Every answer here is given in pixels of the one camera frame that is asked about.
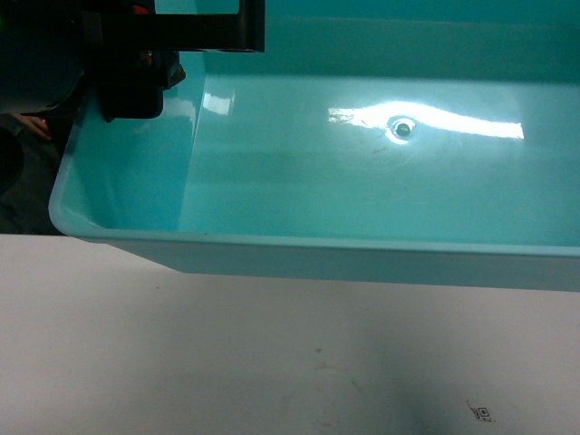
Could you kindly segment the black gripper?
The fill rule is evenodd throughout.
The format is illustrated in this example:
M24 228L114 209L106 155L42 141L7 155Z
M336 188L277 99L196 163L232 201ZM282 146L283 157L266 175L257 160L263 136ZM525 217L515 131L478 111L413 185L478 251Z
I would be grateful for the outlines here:
M153 119L163 93L186 78L180 52L262 53L266 43L266 2L239 1L236 13L156 14L152 49L89 47L85 76L96 90L106 121Z

